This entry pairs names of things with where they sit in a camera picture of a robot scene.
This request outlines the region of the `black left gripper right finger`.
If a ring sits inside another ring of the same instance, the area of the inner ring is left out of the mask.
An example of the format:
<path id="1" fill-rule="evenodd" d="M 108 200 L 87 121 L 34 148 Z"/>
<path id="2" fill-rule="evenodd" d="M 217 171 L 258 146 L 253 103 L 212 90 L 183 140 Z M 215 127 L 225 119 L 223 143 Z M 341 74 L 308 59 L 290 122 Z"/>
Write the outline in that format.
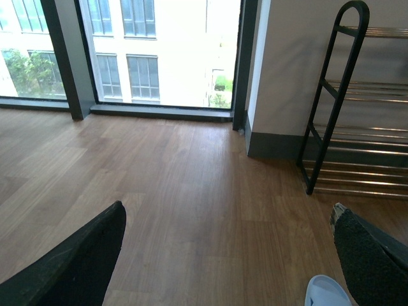
<path id="1" fill-rule="evenodd" d="M 347 288 L 358 305 L 407 305 L 407 246 L 341 203 L 330 226 Z"/>

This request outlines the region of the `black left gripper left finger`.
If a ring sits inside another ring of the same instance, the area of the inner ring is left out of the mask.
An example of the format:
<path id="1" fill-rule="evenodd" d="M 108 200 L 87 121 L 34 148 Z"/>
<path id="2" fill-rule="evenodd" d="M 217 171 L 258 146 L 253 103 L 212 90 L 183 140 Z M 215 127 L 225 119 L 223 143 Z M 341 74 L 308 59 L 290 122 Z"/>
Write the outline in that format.
<path id="1" fill-rule="evenodd" d="M 102 305 L 122 248 L 126 210 L 116 201 L 1 284 L 1 305 Z"/>

